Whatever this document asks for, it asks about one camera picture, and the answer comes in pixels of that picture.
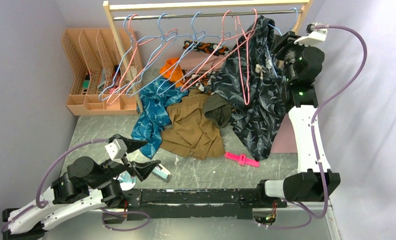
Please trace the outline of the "dark leaf print shorts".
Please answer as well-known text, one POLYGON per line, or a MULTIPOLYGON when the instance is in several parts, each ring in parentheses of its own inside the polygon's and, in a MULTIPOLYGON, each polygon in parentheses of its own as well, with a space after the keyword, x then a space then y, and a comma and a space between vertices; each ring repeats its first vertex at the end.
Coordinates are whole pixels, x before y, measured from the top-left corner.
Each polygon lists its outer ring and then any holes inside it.
MULTIPOLYGON (((265 160, 287 113, 282 101, 283 79, 273 66, 269 50, 275 35, 275 21, 259 16, 255 33, 249 40, 250 103, 244 104, 239 76, 238 54, 235 51, 225 61, 212 83, 213 92, 232 106, 232 130, 256 161, 265 160)), ((240 47, 242 72, 246 80, 245 46, 240 47)))

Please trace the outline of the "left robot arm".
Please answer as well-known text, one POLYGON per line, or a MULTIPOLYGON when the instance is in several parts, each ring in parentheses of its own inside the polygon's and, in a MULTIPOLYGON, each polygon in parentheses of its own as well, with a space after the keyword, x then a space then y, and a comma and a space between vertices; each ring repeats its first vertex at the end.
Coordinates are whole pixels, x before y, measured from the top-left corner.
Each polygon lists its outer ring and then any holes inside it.
POLYGON ((119 176, 129 173, 144 181, 161 163, 159 160, 136 162, 128 154, 148 142, 129 139, 120 134, 109 138, 93 139, 64 152, 45 172, 35 199, 21 208, 7 208, 2 212, 4 240, 40 240, 45 233, 73 217, 90 210, 120 207, 125 201, 125 191, 119 176), (65 157, 82 147, 105 143, 109 159, 97 163, 89 156, 82 156, 67 166, 67 171, 44 189, 45 180, 53 168, 65 157))

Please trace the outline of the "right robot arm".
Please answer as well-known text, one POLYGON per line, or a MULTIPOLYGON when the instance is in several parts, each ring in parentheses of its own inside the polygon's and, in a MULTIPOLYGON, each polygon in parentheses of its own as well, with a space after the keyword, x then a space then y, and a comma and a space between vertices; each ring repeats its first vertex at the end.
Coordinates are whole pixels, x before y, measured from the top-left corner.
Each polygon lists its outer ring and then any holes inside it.
POLYGON ((325 54, 315 45, 326 40, 327 29, 312 30, 307 36, 293 31, 276 34, 270 54, 283 62, 286 82, 282 99, 291 121, 297 148, 297 173, 283 180, 265 180, 256 202, 268 207, 275 198, 289 202, 323 202, 341 183, 325 156, 314 115, 320 108, 314 81, 322 71, 325 54))

